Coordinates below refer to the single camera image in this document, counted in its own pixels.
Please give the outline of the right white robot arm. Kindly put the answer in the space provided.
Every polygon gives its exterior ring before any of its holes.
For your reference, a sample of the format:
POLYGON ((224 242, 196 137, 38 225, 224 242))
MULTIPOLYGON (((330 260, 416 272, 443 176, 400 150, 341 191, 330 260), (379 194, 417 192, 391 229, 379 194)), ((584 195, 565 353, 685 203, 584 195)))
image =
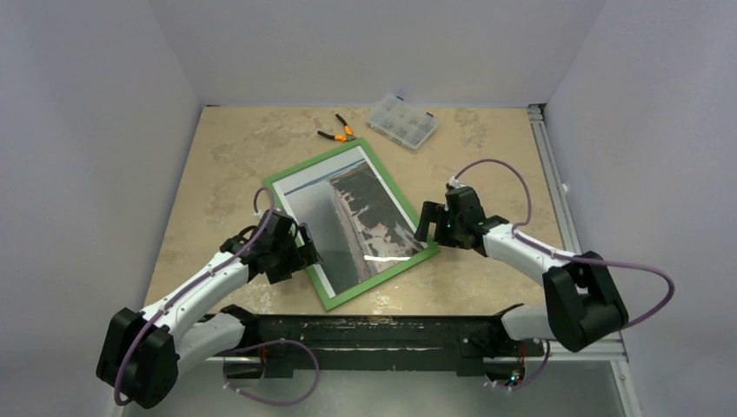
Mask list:
POLYGON ((532 339, 557 341, 579 352, 629 323, 629 312, 598 254, 560 252, 507 219, 486 215, 468 186, 448 189, 444 202, 425 201, 415 239, 474 250, 542 287, 544 307, 509 308, 501 313, 501 322, 490 327, 488 342, 498 353, 507 354, 532 339))

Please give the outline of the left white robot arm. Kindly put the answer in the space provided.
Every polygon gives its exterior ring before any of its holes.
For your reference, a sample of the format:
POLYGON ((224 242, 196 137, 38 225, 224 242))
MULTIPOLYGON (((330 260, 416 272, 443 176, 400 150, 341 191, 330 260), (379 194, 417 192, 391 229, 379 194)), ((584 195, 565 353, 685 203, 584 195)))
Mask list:
POLYGON ((227 239, 208 263, 172 293, 134 311, 122 308, 107 329, 96 376, 119 407, 159 404, 177 378, 217 354, 247 355, 272 346, 259 319, 238 306, 206 314, 257 275, 277 283, 319 263, 306 224, 269 210, 255 226, 227 239))

